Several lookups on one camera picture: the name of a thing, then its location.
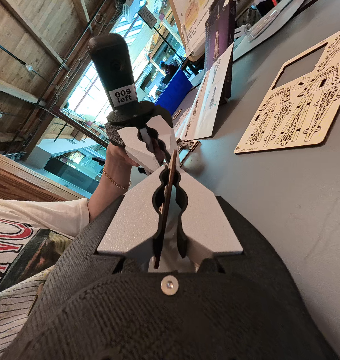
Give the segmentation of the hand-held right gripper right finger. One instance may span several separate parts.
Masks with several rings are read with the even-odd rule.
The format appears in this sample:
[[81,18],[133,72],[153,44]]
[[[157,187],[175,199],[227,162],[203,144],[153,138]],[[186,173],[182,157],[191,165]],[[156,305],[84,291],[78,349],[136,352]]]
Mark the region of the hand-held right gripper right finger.
[[241,246],[215,194],[177,167],[173,185],[180,208],[177,249],[181,258],[213,259],[241,254]]

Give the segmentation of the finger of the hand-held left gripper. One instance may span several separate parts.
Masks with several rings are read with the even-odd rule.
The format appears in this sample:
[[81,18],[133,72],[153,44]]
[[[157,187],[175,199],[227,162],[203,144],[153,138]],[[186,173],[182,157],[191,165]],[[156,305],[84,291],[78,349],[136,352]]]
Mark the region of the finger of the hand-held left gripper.
[[144,164],[170,164],[177,143],[173,128],[161,115],[149,119],[144,128]]
[[125,144],[128,157],[145,169],[145,173],[153,173],[162,165],[159,164],[155,154],[151,153],[146,143],[138,138],[138,130],[135,127],[119,129],[118,134]]

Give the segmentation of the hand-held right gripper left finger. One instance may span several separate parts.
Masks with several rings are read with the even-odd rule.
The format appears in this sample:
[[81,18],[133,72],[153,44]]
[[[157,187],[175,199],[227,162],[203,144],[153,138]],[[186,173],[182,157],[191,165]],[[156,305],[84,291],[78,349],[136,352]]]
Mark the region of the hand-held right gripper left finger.
[[97,247],[101,255],[153,257],[162,231],[168,166],[162,166],[123,197]]

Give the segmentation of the wooden arch puzzle sheet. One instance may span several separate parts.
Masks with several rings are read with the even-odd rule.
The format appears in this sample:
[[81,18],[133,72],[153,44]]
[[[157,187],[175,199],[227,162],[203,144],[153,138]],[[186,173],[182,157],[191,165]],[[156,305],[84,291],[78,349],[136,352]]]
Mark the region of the wooden arch puzzle sheet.
[[174,174],[175,174],[175,170],[176,170],[177,154],[178,154],[178,151],[177,151],[177,149],[175,149],[171,156],[171,161],[168,165],[168,182],[167,182],[167,185],[164,190],[164,196],[165,196],[164,203],[162,204],[162,207],[161,207],[161,215],[162,215],[161,232],[160,232],[159,237],[155,241],[155,250],[154,250],[155,256],[154,256],[154,266],[153,266],[154,269],[158,269],[158,267],[159,267],[161,252],[162,252],[162,248],[163,248],[163,239],[164,239],[165,230],[166,230],[168,209],[169,209],[169,205],[170,205],[173,179],[174,179]]

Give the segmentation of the grey desk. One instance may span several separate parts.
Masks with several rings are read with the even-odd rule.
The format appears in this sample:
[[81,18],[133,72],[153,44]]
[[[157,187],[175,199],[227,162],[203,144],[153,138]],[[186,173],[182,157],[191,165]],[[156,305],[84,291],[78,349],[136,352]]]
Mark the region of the grey desk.
[[319,147],[233,152],[281,66],[340,30],[340,1],[304,3],[311,6],[234,62],[232,97],[219,107],[213,138],[183,167],[271,243],[340,357],[340,109]]

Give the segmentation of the person's left hand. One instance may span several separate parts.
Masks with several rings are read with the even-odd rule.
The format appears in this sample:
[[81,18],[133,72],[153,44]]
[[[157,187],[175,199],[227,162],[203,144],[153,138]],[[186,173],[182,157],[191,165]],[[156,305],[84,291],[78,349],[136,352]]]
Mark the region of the person's left hand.
[[127,187],[130,183],[132,167],[139,167],[139,164],[130,159],[126,151],[109,143],[106,150],[104,171],[109,178],[121,187]]

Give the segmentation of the wooden tower model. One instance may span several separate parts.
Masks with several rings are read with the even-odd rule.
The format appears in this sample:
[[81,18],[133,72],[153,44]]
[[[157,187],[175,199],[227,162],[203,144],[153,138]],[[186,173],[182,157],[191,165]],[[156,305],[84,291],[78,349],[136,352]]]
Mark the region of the wooden tower model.
[[177,138],[178,156],[180,161],[180,167],[183,166],[188,156],[196,149],[200,144],[198,140],[186,140]]

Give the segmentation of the blue plastic bin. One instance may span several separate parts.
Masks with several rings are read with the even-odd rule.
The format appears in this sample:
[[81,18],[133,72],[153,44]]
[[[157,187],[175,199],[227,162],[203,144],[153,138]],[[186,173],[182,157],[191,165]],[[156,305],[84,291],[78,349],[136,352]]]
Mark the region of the blue plastic bin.
[[191,88],[191,82],[179,68],[154,104],[173,115]]

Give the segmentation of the white instruction booklet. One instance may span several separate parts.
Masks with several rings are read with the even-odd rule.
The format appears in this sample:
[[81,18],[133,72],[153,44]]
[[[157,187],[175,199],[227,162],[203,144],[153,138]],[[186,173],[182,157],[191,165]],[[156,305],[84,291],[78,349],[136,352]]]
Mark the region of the white instruction booklet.
[[233,44],[204,75],[189,113],[184,121],[174,128],[176,138],[199,140],[212,135],[232,52]]

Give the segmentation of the white printed t-shirt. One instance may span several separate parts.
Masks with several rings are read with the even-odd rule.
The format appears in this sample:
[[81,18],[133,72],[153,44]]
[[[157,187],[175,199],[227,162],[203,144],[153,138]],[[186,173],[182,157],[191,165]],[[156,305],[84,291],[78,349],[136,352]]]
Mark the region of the white printed t-shirt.
[[89,224],[88,200],[0,199],[0,292],[53,266]]

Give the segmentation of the printed instruction paper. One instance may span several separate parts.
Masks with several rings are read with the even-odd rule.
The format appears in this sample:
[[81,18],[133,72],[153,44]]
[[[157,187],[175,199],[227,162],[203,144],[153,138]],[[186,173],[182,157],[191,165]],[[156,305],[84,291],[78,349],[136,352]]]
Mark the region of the printed instruction paper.
[[186,56],[195,61],[205,52],[205,23],[213,0],[170,0]]

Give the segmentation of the dark purple puzzle box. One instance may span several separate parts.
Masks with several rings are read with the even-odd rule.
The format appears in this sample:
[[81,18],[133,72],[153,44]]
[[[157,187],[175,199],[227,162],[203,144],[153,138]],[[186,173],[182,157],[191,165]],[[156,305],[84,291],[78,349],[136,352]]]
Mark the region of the dark purple puzzle box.
[[236,2],[213,1],[205,23],[205,70],[208,71],[235,40]]

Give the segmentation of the wooden board book stand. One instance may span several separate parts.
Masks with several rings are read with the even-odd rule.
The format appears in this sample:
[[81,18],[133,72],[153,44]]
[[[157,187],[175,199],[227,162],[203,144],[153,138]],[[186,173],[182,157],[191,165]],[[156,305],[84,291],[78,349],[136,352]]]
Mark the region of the wooden board book stand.
[[241,41],[235,41],[233,59],[236,61],[279,31],[300,9],[303,2],[303,0],[280,1],[250,30],[240,30]]

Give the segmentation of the wooden tower puzzle sheet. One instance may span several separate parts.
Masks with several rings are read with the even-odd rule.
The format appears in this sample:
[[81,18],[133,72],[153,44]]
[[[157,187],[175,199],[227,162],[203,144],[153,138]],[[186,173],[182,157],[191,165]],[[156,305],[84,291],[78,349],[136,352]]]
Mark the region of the wooden tower puzzle sheet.
[[[290,65],[323,50],[314,69],[283,85]],[[340,108],[340,31],[285,62],[246,128],[235,154],[317,146]]]

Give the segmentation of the white striped cloth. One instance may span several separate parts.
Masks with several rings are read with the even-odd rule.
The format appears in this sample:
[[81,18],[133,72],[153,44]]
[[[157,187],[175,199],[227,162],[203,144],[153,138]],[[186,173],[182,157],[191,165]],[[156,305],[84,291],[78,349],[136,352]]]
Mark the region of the white striped cloth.
[[53,268],[0,292],[0,358],[27,321]]

